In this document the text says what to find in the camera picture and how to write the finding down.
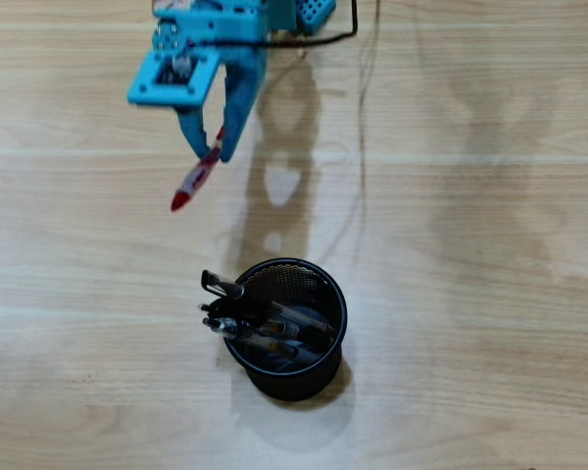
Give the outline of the teal blue gripper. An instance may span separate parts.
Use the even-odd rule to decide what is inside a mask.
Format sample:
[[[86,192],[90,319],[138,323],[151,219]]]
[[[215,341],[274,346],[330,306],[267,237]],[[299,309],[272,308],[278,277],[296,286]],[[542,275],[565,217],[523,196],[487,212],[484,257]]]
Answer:
[[[225,103],[220,160],[233,157],[266,75],[268,13],[260,8],[189,10],[177,14],[183,42],[189,47],[248,47],[237,50],[225,66]],[[211,152],[202,107],[175,109],[180,130],[202,161]]]

